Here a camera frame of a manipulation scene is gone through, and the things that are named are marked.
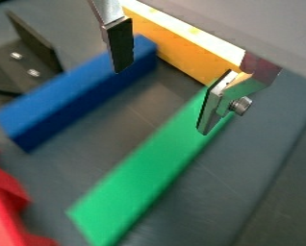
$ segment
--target silver metal piece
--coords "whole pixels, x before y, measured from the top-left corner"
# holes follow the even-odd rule
[[[17,53],[17,52],[13,52],[11,53],[11,57],[15,59],[15,60],[21,60],[23,59],[23,54]]]
[[[196,128],[200,134],[206,135],[220,120],[216,110],[223,96],[223,90],[236,78],[238,73],[228,70],[218,79],[216,85],[208,89],[203,102]]]
[[[35,69],[29,69],[27,71],[27,74],[31,75],[35,78],[39,78],[41,76],[41,73],[37,70],[35,70]]]
[[[244,54],[240,69],[243,72],[239,74],[228,70],[207,90],[196,123],[198,131],[203,135],[230,111],[244,114],[252,103],[247,96],[267,88],[282,71],[282,67],[250,52]]]
[[[133,63],[132,20],[124,16],[119,0],[87,0],[100,23],[115,72]]]
[[[230,103],[228,109],[234,111],[238,115],[243,116],[251,104],[252,104],[252,100],[247,96],[244,96]]]
[[[87,0],[87,3],[101,26],[124,17],[119,0]]]

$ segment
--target screw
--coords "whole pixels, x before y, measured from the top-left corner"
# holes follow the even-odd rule
[[[28,71],[27,71],[27,73],[32,76],[32,77],[35,77],[35,78],[39,78],[40,77],[40,72],[39,71],[36,71],[35,69],[29,69]]]
[[[228,109],[231,111],[235,111],[235,113],[242,116],[244,112],[248,110],[251,103],[252,100],[247,96],[244,96],[230,103]]]
[[[11,54],[11,57],[12,57],[15,60],[21,60],[21,59],[23,59],[23,55],[21,55],[20,53],[17,53],[17,52],[13,52],[13,53]]]

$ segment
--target green block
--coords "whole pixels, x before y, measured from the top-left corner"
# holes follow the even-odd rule
[[[141,146],[119,163],[67,214],[89,245],[116,245],[153,201],[186,170],[192,159],[232,117],[208,135],[195,123],[203,89]]]

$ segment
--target blue block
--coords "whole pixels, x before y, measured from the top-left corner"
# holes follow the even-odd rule
[[[133,41],[135,62],[119,74],[104,53],[0,109],[0,126],[25,152],[153,70],[156,45],[143,36]]]

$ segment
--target yellow block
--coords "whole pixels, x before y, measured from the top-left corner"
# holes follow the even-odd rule
[[[120,0],[133,33],[157,45],[157,55],[204,85],[227,69],[239,72],[244,50],[135,0]]]

